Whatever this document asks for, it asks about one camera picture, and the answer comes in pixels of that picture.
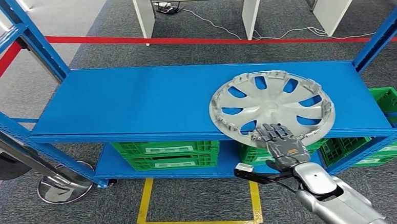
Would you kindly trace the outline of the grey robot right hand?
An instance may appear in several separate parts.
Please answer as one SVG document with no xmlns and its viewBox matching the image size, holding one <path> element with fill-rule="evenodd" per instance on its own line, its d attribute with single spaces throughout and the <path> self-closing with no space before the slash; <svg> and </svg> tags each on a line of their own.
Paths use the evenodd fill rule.
<svg viewBox="0 0 397 224">
<path fill-rule="evenodd" d="M 300 163 L 310 161 L 310 153 L 301 140 L 280 123 L 256 127 L 252 140 L 263 142 L 271 155 L 265 164 L 279 172 L 286 172 Z"/>
</svg>

